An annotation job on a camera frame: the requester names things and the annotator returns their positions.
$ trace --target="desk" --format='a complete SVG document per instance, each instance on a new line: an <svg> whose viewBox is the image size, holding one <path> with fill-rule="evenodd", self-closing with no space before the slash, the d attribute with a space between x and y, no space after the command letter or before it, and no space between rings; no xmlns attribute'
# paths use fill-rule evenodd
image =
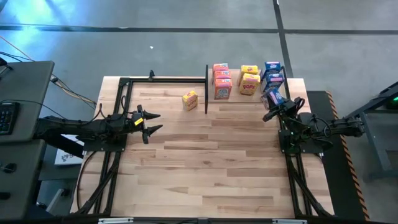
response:
<svg viewBox="0 0 398 224"><path fill-rule="evenodd" d="M113 112L119 78L103 79L98 102L105 114ZM289 79L288 83L292 98L307 99L303 79ZM184 111L181 96L190 90L198 93L199 105ZM127 137L112 216L294 217L286 161L279 151L277 118L262 122L266 113L262 103L243 103L250 96L235 91L231 97L239 96L242 101L209 102L205 114L204 91L203 84L134 84L131 110L141 104L148 112L161 114L146 121L148 126L164 126L150 137L148 145L142 143L140 134ZM302 111L310 111L308 101ZM83 173L82 203L98 185L103 156L93 156ZM303 154L303 164L309 189L333 213L321 160ZM75 202L71 212L76 210Z"/></svg>
<svg viewBox="0 0 398 224"><path fill-rule="evenodd" d="M53 62L9 63L13 70L1 74L0 101L30 100L43 103ZM0 136L0 162L17 164L11 174L0 171L0 192L10 192L8 200L0 201L0 219L21 219L27 207L36 203L40 162L45 152L43 140L33 140L41 106L20 102L19 114L12 135Z"/></svg>
<svg viewBox="0 0 398 224"><path fill-rule="evenodd" d="M0 172L0 191L11 194L8 200L0 200L0 219L21 219L25 217L28 207L36 203L34 193L45 143L43 140L34 140L2 144L0 148L3 165L11 162L17 164L14 173Z"/></svg>

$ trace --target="keyboard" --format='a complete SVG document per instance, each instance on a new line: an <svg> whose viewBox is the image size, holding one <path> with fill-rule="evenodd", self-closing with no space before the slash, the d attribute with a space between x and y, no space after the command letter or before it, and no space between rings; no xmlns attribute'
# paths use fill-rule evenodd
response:
<svg viewBox="0 0 398 224"><path fill-rule="evenodd" d="M0 104L0 135L12 134L18 110L19 103L12 102Z"/></svg>

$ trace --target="gray desk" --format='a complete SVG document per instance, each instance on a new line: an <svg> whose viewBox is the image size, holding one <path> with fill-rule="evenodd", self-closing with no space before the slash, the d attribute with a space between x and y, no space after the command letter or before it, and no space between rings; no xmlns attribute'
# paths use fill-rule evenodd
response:
<svg viewBox="0 0 398 224"><path fill-rule="evenodd" d="M9 64L13 70L5 71L0 80L0 101L30 100L43 103L54 62L17 62ZM41 106L19 102L18 118L12 135L0 136L0 143L30 141L33 137Z"/></svg>
<svg viewBox="0 0 398 224"><path fill-rule="evenodd" d="M9 192L7 200L0 200L0 219L24 218L30 205L35 204L34 192L45 151L43 140L0 145L0 161L16 163L14 173L0 171L0 192Z"/></svg>
<svg viewBox="0 0 398 224"><path fill-rule="evenodd" d="M1 75L0 101L30 100L43 103L53 62L10 63L13 70ZM0 170L0 192L10 192L8 200L0 200L0 219L21 219L27 208L35 204L40 163L44 156L43 140L33 140L41 106L20 102L20 110L11 135L0 136L0 162L17 164L14 173Z"/></svg>

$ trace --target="wood grain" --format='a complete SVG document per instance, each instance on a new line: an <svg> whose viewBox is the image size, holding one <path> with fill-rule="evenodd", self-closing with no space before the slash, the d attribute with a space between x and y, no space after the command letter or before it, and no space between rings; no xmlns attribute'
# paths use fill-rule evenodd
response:
<svg viewBox="0 0 398 224"><path fill-rule="evenodd" d="M118 81L119 77L104 77L98 102L105 114L113 112ZM307 99L302 79L288 83L292 98ZM190 90L198 93L198 106L184 111L181 96ZM128 135L112 216L294 217L285 158L279 151L279 122L277 118L262 122L267 111L259 102L233 93L228 101L211 101L204 114L203 84L134 84L130 110L141 104L148 112L161 114L146 125L164 127L148 145L140 134ZM302 111L310 111L308 102ZM93 156L83 173L82 203L98 185L103 156L100 152ZM303 163L309 188L333 213L321 161L303 155ZM302 204L302 194L298 196Z"/></svg>

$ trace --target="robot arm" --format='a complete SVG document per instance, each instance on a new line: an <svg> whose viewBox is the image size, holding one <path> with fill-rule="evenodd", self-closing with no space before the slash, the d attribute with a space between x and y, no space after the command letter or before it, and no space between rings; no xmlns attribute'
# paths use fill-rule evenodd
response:
<svg viewBox="0 0 398 224"><path fill-rule="evenodd" d="M284 152L299 153L301 152L300 144L308 140L320 143L322 149L326 150L333 146L333 143L327 139L334 134L360 137L364 133L362 122L356 118L325 121L315 114L298 114L305 103L305 100L300 97L294 101L283 98L282 103L278 105L271 96L268 96L267 100L270 110L262 120L267 122L278 116L284 124L287 130L281 130L280 143L289 148L284 149Z"/></svg>
<svg viewBox="0 0 398 224"><path fill-rule="evenodd" d="M144 120L158 117L160 117L159 114L144 111L141 105L138 105L137 111L112 114L103 119L92 119L91 121L69 120L48 116L38 120L34 138L44 139L49 144L60 149L66 149L64 151L70 151L70 154L76 156L81 155L79 151L82 151L83 148L73 141L67 141L61 134L76 135L76 138L83 141L85 145L94 145L99 147L98 150L110 151L108 148L118 145L121 136L129 133L141 132L144 144L148 144L148 137L161 128L162 125L146 127Z"/></svg>

